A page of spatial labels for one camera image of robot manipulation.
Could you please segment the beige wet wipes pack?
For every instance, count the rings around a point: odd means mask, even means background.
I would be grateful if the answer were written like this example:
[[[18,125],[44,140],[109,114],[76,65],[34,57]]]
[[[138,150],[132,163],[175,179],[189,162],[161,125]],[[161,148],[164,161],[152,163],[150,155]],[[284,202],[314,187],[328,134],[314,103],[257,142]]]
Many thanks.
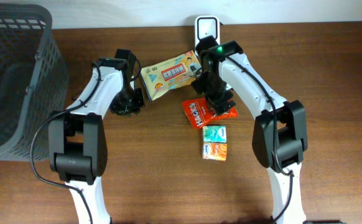
[[[144,67],[141,77],[148,98],[154,101],[170,90],[190,85],[201,74],[201,65],[194,51]]]

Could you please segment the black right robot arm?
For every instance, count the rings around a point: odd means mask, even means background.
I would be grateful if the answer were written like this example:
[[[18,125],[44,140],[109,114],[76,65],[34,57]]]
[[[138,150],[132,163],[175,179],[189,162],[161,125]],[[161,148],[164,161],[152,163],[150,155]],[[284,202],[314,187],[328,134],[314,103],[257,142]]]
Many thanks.
[[[266,168],[272,191],[272,223],[305,223],[300,171],[308,148],[305,108],[276,93],[253,69],[239,44],[213,36],[195,46],[202,71],[192,83],[217,115],[235,106],[238,95],[254,118],[252,148]]]

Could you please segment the orange tissue pack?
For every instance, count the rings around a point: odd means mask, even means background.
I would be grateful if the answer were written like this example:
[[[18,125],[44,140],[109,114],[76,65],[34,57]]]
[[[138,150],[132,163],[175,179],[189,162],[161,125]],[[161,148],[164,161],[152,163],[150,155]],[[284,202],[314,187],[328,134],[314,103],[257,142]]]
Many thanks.
[[[204,142],[202,158],[214,161],[225,161],[227,157],[227,144],[218,142]]]

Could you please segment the teal tissue pack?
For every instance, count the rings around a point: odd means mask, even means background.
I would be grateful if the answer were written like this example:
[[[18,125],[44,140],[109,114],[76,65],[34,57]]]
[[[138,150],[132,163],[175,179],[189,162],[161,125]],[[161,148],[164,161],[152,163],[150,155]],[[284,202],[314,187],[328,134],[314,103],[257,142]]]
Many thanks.
[[[202,134],[204,142],[227,142],[226,126],[204,126]]]

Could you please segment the red snack bag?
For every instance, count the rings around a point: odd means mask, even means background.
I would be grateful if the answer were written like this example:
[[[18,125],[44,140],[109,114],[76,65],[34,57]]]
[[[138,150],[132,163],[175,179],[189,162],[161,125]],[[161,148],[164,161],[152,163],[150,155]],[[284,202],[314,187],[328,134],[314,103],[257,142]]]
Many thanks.
[[[212,121],[237,118],[239,116],[235,108],[231,108],[222,115],[217,115],[215,110],[208,106],[204,97],[183,101],[182,108],[194,129],[200,129]]]

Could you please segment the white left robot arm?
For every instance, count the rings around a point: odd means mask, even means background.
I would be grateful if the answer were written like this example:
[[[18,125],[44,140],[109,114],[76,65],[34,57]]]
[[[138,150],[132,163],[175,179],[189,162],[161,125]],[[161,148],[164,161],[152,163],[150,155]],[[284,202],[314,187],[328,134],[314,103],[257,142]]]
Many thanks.
[[[108,161],[103,120],[107,112],[130,116],[145,106],[134,84],[141,64],[131,50],[92,64],[92,75],[65,114],[49,121],[49,162],[70,190],[79,223],[111,223],[103,196],[102,176]]]

